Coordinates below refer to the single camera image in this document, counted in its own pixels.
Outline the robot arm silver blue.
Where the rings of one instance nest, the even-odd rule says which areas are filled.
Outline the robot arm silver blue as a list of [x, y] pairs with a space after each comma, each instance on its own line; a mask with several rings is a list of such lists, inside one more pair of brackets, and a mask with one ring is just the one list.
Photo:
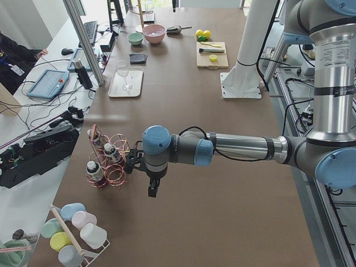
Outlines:
[[288, 43], [316, 45], [312, 130], [305, 137], [273, 139], [196, 126], [171, 134], [151, 126], [142, 135], [142, 149], [132, 148], [125, 166], [127, 173], [137, 169], [149, 176], [149, 196], [156, 196], [169, 163], [207, 166], [215, 153], [236, 161], [274, 160], [336, 189], [355, 185], [355, 2], [288, 1], [284, 33]]

